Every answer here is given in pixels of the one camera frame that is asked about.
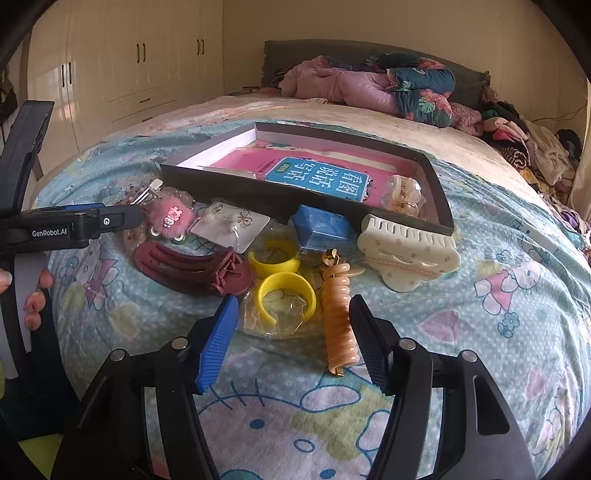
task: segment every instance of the bed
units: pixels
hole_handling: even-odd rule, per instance
[[[112,205],[130,185],[158,177],[159,163],[172,155],[254,120],[380,138],[433,159],[456,224],[460,270],[400,294],[368,268],[353,279],[352,293],[431,351],[475,350],[541,476],[589,409],[591,270],[578,250],[581,238],[477,138],[322,99],[222,97],[111,135],[45,176],[33,206]],[[214,247],[193,238],[182,249],[203,255]],[[49,269],[63,363],[78,395],[111,350],[156,349],[185,335],[220,301],[178,294],[144,277],[121,234],[104,235],[84,250],[52,252]],[[149,398],[152,455],[165,472],[155,398]],[[391,405],[363,363],[342,378],[328,374],[322,337],[264,340],[239,332],[217,383],[195,400],[225,480],[364,477]],[[440,400],[432,405],[420,476],[433,468]]]

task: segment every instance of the maroon hair clip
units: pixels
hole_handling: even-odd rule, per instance
[[[152,280],[188,295],[240,295],[252,283],[250,265],[232,247],[198,257],[147,240],[135,249],[134,263]]]

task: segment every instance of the yellow bangle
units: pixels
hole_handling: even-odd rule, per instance
[[[296,273],[300,269],[300,260],[296,258],[296,248],[288,240],[269,240],[267,246],[270,248],[278,248],[283,250],[292,258],[282,263],[262,263],[255,259],[255,254],[250,252],[248,254],[248,262],[255,271],[256,276],[260,279],[267,278],[273,273],[292,272]]]
[[[255,293],[255,306],[261,318],[269,323],[269,325],[275,326],[277,324],[277,319],[269,315],[265,310],[265,307],[262,305],[262,299],[269,292],[284,288],[296,291],[304,297],[308,308],[304,312],[301,321],[306,322],[310,320],[316,311],[316,292],[304,277],[292,272],[273,273],[273,275],[269,275],[261,282]]]

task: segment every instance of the drawer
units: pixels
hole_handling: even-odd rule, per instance
[[[124,128],[129,128],[134,125],[138,125],[141,122],[147,122],[148,120],[152,120],[154,117],[162,115],[164,113],[172,112],[173,110],[177,109],[177,102],[167,102],[163,103],[162,105],[157,105],[152,108],[147,108],[146,110],[142,110],[141,112],[134,113],[133,115],[128,115],[124,118],[121,118],[115,122],[113,122],[113,131],[123,130]]]
[[[115,122],[156,105],[171,102],[174,100],[173,95],[172,85],[163,85],[112,100],[109,102],[111,121]]]

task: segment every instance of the human hand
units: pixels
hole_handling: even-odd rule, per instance
[[[12,283],[12,275],[0,269],[0,294],[4,293]],[[48,269],[43,269],[39,275],[39,288],[51,288],[53,285],[53,275]],[[39,288],[31,293],[25,300],[24,309],[27,311],[25,325],[29,330],[37,330],[41,326],[40,311],[45,308],[45,295]]]

